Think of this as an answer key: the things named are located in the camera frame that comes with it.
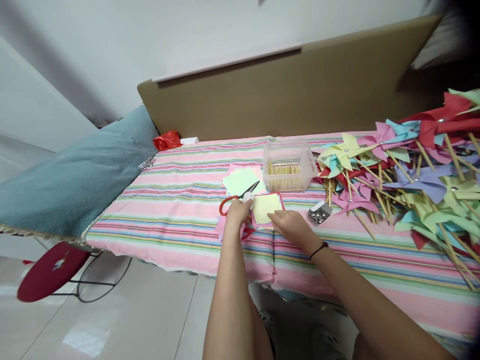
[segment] plastic container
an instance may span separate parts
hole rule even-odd
[[[270,192],[303,193],[318,173],[306,139],[278,140],[263,146],[263,182]]]

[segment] beige headboard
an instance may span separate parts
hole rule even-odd
[[[138,85],[158,131],[223,140],[374,130],[442,101],[410,64],[437,25],[426,16],[195,75]]]

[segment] black bracelet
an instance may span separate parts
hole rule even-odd
[[[318,253],[320,250],[322,250],[323,248],[328,248],[328,247],[329,247],[329,243],[324,241],[324,242],[321,244],[321,246],[320,246],[312,255],[310,255],[310,260],[312,260],[312,257],[313,257],[316,253]]]

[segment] person's left hand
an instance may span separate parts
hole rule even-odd
[[[250,206],[252,206],[252,203],[253,200],[242,202],[239,199],[235,199],[226,213],[226,223],[240,226],[245,221],[250,220],[252,218],[250,215]]]

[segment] striped bedsheet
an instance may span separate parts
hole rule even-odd
[[[352,132],[363,136],[367,132]],[[341,134],[306,138],[313,151],[341,141]],[[230,164],[262,165],[263,145],[275,138],[205,141],[159,152],[86,233],[86,241],[117,255],[129,255],[168,271],[216,276],[221,244],[215,233],[219,204],[225,198],[222,178]],[[325,199],[313,180],[305,193],[282,194],[287,210],[308,209]],[[365,221],[373,241],[352,214],[332,215],[314,231],[327,239],[350,265],[427,331],[462,341],[474,336],[480,320],[480,297],[470,291],[450,260],[430,245],[415,247],[408,232],[393,232],[386,222]],[[243,243],[250,281],[309,298],[338,302],[308,257],[269,230]],[[480,266],[464,262],[480,274]]]

